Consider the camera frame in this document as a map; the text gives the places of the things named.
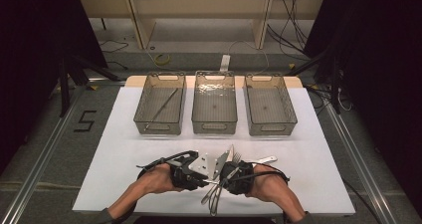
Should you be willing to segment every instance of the clear plastic bin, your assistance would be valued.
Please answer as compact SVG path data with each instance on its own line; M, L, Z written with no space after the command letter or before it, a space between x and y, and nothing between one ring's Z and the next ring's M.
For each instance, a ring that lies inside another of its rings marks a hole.
M133 121L141 134L180 134L186 94L184 74L146 77Z
M298 122L282 75L248 75L244 84L249 135L290 135Z
M196 72L192 123L195 133L234 134L237 124L233 72Z

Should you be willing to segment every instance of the human arm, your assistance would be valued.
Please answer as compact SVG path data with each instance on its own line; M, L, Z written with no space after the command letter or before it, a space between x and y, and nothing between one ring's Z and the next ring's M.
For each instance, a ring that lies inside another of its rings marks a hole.
M272 167L257 164L254 172L274 171ZM294 223L315 223L310 214L304 211L296 194L288 187L283 178L277 174L255 177L247 197L255 197L264 202L274 202Z
M174 187L171 182L170 166L166 163L156 165L153 170L145 172L135 182L131 183L121 197L109 208L103 210L92 224L108 223L121 217L138 199L148 193L181 190L181 188Z

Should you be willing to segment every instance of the white object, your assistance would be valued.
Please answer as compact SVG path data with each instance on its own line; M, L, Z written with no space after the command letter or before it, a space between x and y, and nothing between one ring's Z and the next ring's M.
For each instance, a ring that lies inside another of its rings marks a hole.
M275 161L277 161L277 157L276 156L268 156L268 157L263 157L260 159L246 159L243 160L244 162L254 162L254 167L256 165L256 163L260 163L260 164L270 164L273 163Z
M262 137L249 136L241 88L236 89L238 123L233 135L193 133L193 88L186 91L180 135L141 135L133 122L141 91L140 88L120 89L74 211L99 212L112 205L135 181L140 171L136 165L186 150L206 152L212 160L234 144L243 159L275 155L279 160L273 166L291 179L289 186L305 210L312 214L343 216L355 213L306 89L288 89L298 118L292 135ZM142 215L209 216L208 205L201 205L208 190L198 188L146 195L138 201L135 212ZM227 191L222 192L218 208L219 216L274 216L280 213L275 204Z
M223 59L221 60L220 72L229 71L229 64L230 64L230 55L223 55Z

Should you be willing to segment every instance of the metal rail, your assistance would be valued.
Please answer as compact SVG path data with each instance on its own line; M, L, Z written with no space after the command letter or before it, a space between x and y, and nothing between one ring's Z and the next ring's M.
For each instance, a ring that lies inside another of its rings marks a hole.
M341 137L344 147L346 148L351 158L354 168L356 169L357 174L359 175L360 180L362 181L362 184L374 206L378 218L384 224L397 223L387 200L382 194L381 189L379 188L362 155L360 154L356 143L354 142L347 129L347 126L341 118L341 115L336 114L334 108L331 105L328 105L326 108L336 130L338 131L338 134Z
M34 167L31 169L25 182L22 184L18 194L14 197L10 206L8 207L5 216L2 219L2 224L15 224L18 223L22 213L27 206L29 199L31 198L38 181L44 173L47 164L52 157L56 146L60 142L64 130L68 125L69 119L72 116L75 106L78 103L79 98L84 93L85 87L77 87L71 99L71 106L69 107L66 114L61 117L56 124L52 134L50 135L43 151L35 162Z

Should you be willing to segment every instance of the robotic hand device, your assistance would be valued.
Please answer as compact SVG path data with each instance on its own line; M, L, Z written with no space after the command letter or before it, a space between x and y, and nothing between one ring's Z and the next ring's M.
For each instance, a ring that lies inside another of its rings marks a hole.
M148 165L138 166L142 170L137 178L152 170L156 165L167 163L170 165L170 177L175 187L192 191L198 187L202 188L210 183L213 184L213 187L201 200L203 205L208 202L211 216L217 215L218 201L222 189L226 189L235 195L246 194L252 189L256 176L267 174L280 175L286 183L290 180L285 173L272 166L274 171L254 173L254 167L257 163L265 165L277 161L277 158L269 156L258 160L241 160L241 155L234 152L233 145L218 158L208 159L207 153L199 156L197 151L180 152L157 159ZM133 213L134 208L135 205L119 220L127 219Z

